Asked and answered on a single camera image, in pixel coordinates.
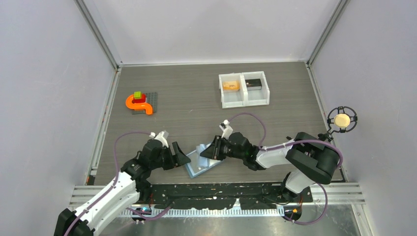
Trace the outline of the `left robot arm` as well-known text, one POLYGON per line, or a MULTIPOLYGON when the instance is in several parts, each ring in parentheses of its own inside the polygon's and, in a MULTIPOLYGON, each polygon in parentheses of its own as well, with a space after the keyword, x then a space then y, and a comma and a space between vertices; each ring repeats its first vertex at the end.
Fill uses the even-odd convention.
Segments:
POLYGON ((98 236, 122 211, 151 196, 148 178, 153 170, 170 170, 190 163, 179 148, 150 139, 137 155, 125 162, 115 178, 98 194, 75 210, 65 209, 56 223, 56 236, 98 236))

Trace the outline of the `blue card holder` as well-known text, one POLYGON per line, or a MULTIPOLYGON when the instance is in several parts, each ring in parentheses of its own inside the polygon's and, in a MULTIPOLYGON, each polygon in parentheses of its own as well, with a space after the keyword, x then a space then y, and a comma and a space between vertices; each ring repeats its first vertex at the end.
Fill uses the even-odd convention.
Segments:
POLYGON ((191 162, 185 165, 191 178, 195 178, 222 163, 222 161, 212 160, 201 156, 201 152, 209 146, 210 144, 200 144, 196 146, 194 151, 186 155, 191 160, 191 162))

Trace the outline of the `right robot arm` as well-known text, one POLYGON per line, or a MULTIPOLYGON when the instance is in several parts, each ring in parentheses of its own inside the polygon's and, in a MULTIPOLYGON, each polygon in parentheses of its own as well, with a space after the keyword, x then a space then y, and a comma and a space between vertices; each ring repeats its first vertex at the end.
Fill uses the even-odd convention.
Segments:
POLYGON ((254 171, 292 164, 295 171, 285 176, 280 187, 281 197, 288 202, 293 202, 305 188, 315 183, 329 184, 343 161, 339 149, 305 132, 270 147, 253 145, 239 132, 232 133, 228 138, 215 136, 200 155, 218 161, 227 157, 240 159, 254 171))

